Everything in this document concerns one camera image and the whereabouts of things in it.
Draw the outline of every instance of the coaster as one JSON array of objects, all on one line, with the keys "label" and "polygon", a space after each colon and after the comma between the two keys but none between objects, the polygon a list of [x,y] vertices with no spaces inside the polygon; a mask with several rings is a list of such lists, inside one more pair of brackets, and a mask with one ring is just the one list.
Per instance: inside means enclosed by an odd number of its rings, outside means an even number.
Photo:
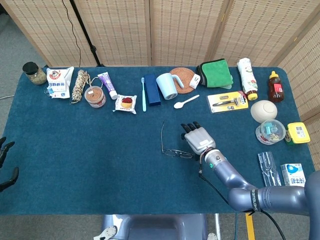
[{"label": "coaster", "polygon": [[185,67],[177,67],[177,68],[172,69],[170,71],[170,73],[172,75],[177,75],[181,79],[181,82],[184,85],[184,88],[181,88],[179,86],[179,84],[177,83],[177,81],[174,80],[174,85],[175,85],[175,88],[176,88],[176,91],[178,92],[178,94],[188,94],[188,93],[191,93],[193,90],[195,90],[194,88],[189,86],[189,84],[195,74],[192,70],[190,70],[189,68],[185,68]]}]

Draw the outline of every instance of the glasses lens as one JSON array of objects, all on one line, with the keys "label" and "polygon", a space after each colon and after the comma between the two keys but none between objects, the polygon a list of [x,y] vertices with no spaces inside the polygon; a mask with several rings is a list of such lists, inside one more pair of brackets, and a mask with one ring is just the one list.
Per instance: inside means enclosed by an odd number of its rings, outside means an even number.
[{"label": "glasses lens", "polygon": [[190,153],[181,153],[180,154],[180,158],[184,158],[184,159],[192,159],[193,156]]},{"label": "glasses lens", "polygon": [[179,153],[177,151],[174,150],[164,150],[163,153],[167,156],[171,156],[171,157],[175,157],[178,156]]}]

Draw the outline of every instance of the yellow tape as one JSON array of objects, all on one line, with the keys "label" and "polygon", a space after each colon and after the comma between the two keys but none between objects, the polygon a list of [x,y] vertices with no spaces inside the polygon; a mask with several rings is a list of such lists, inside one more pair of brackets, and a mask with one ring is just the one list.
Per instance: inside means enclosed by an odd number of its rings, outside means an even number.
[{"label": "yellow tape", "polygon": [[248,240],[255,240],[254,222],[252,221],[252,215],[245,214],[246,229],[248,232]]}]

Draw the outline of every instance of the floor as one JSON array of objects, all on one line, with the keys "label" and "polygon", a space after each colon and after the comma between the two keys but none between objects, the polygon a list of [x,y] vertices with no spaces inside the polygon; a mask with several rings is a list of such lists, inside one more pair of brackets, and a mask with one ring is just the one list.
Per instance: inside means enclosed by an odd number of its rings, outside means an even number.
[{"label": "floor", "polygon": [[[24,63],[46,63],[37,54],[27,38],[5,14],[0,15],[0,98],[14,95]],[[5,128],[13,98],[0,100],[0,135]],[[307,240],[309,218],[287,214],[273,214],[288,240]],[[0,216],[1,240],[89,240],[100,234],[102,215],[22,215]],[[272,222],[262,214],[253,215],[257,240],[280,240]],[[215,231],[212,215],[208,217],[209,231]],[[237,239],[248,239],[246,219],[238,215]],[[222,240],[235,239],[235,214],[220,214]]]}]

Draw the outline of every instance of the eyeglasses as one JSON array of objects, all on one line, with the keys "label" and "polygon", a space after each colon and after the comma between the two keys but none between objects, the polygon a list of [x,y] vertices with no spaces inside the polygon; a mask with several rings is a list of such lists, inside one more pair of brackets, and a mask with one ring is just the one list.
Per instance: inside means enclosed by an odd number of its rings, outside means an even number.
[{"label": "eyeglasses", "polygon": [[170,157],[180,157],[183,159],[192,159],[194,157],[194,155],[192,153],[180,151],[180,150],[176,150],[176,149],[164,149],[163,140],[162,140],[162,132],[164,130],[164,125],[165,125],[165,122],[163,122],[162,128],[161,128],[161,151],[162,151],[162,153],[167,156],[170,156]]}]

